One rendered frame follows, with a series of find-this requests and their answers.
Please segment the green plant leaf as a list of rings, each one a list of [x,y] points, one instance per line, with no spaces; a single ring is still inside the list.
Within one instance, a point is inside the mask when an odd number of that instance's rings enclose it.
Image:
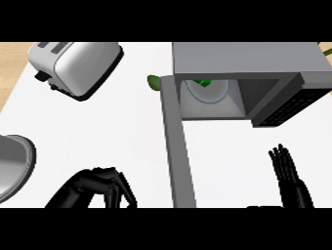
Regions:
[[[149,75],[147,76],[147,82],[149,86],[153,91],[157,91],[160,89],[160,78],[156,75]]]

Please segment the silver toaster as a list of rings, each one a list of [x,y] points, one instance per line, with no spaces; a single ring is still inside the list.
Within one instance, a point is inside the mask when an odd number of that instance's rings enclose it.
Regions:
[[[35,42],[28,62],[34,78],[78,102],[97,91],[122,59],[116,42]]]

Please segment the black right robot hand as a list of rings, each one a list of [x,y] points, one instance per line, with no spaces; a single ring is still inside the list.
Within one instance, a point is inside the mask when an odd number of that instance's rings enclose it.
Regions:
[[[269,151],[268,155],[272,162],[274,173],[278,182],[278,192],[281,198],[281,205],[265,205],[265,208],[314,208],[306,185],[299,178],[296,164],[289,150],[283,145],[277,145]]]

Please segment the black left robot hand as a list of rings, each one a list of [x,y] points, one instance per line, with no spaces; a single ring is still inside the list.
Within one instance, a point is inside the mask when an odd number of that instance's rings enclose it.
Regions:
[[[53,194],[45,208],[87,208],[95,194],[103,196],[106,208],[118,208],[121,198],[125,198],[128,208],[137,207],[123,174],[110,167],[81,170]]]

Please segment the silver round pot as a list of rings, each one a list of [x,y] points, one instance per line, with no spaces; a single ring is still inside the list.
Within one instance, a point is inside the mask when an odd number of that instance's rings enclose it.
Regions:
[[[0,135],[0,203],[25,185],[35,165],[32,141],[19,135]]]

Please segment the grey microwave door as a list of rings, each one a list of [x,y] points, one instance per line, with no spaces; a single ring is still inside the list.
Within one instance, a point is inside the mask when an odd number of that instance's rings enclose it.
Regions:
[[[160,100],[172,207],[194,208],[194,190],[188,167],[175,84],[174,77],[171,75],[160,78]]]

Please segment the grey microwave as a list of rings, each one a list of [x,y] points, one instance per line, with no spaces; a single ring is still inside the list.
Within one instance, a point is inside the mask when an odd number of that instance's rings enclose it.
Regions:
[[[332,66],[312,42],[174,42],[171,51],[182,120],[277,127],[332,91]],[[222,100],[197,101],[187,80],[227,80]]]

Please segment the white microwave turntable plate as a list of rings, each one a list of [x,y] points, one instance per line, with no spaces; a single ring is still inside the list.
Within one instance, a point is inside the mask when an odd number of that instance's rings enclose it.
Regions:
[[[215,104],[228,93],[230,83],[227,80],[212,80],[212,84],[207,87],[202,87],[193,80],[187,80],[185,87],[197,101],[205,104]]]

